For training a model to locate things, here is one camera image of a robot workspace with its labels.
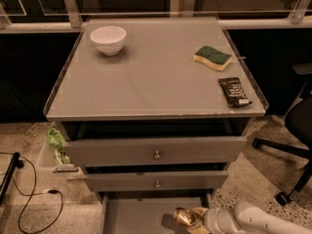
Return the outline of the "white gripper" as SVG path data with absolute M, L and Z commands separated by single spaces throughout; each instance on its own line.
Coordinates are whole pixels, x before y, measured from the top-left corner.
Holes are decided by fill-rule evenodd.
M 189 234 L 224 234 L 218 224 L 219 208 L 194 208 L 193 212 L 204 216 L 204 224 L 199 221 L 188 228 Z

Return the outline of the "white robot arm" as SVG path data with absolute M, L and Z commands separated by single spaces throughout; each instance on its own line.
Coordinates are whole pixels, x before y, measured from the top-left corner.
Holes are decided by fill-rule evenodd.
M 233 209 L 204 210 L 204 219 L 189 234 L 312 234 L 312 230 L 268 214 L 249 202 L 240 202 Z

